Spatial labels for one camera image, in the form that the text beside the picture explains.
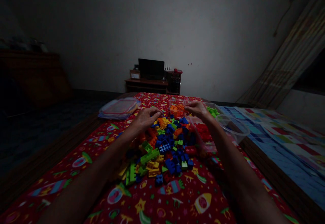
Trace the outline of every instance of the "forearm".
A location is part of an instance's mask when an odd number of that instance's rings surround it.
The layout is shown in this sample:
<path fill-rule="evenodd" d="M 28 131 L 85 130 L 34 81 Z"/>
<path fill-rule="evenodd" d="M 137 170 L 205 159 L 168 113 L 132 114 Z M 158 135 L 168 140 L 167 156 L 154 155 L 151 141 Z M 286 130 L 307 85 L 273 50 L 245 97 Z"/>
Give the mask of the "forearm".
<path fill-rule="evenodd" d="M 138 130 L 129 127 L 93 164 L 91 164 L 41 216 L 39 223 L 81 223 Z"/>
<path fill-rule="evenodd" d="M 249 223 L 286 223 L 260 180 L 214 119 L 205 122 L 234 195 Z"/>

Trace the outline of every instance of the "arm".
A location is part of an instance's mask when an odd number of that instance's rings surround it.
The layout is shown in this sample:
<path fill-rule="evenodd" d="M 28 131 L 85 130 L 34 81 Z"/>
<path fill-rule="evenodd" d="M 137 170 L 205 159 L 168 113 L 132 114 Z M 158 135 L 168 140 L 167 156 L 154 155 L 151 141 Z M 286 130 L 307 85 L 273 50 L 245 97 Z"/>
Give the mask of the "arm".
<path fill-rule="evenodd" d="M 248 223 L 287 223 L 260 180 L 201 102 L 185 107 L 209 128 L 230 186 Z"/>
<path fill-rule="evenodd" d="M 119 167 L 129 144 L 160 115 L 163 113 L 155 107 L 141 110 L 124 133 L 54 200 L 38 223 L 81 223 Z"/>

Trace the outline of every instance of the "cardboard box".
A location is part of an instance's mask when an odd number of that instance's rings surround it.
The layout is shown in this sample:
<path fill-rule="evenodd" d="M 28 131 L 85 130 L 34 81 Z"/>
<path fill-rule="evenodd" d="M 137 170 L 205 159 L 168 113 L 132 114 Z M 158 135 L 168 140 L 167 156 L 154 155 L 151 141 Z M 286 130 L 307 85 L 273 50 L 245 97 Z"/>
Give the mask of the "cardboard box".
<path fill-rule="evenodd" d="M 130 70 L 130 78 L 140 79 L 140 71 L 139 70 Z"/>

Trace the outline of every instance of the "hand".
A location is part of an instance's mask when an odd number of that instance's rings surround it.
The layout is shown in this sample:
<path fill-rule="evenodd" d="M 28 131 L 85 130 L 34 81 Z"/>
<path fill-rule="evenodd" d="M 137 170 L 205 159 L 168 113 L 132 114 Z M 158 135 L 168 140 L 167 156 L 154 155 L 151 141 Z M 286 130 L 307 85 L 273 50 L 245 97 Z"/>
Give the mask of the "hand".
<path fill-rule="evenodd" d="M 202 102 L 193 102 L 186 105 L 184 109 L 200 118 L 205 124 L 208 120 L 213 119 L 213 116 L 208 112 Z"/>
<path fill-rule="evenodd" d="M 139 133 L 144 133 L 158 117 L 163 115 L 163 112 L 156 107 L 142 109 L 139 111 L 131 126 L 134 126 Z"/>

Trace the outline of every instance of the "small cabinet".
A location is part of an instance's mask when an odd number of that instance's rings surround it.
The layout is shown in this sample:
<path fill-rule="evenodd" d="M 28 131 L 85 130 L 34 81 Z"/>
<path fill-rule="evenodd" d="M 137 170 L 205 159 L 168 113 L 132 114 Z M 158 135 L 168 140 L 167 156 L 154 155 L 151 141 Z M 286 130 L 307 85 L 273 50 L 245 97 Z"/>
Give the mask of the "small cabinet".
<path fill-rule="evenodd" d="M 47 107 L 72 97 L 72 89 L 53 53 L 1 50 L 3 69 L 18 82 L 29 100 L 38 108 Z"/>

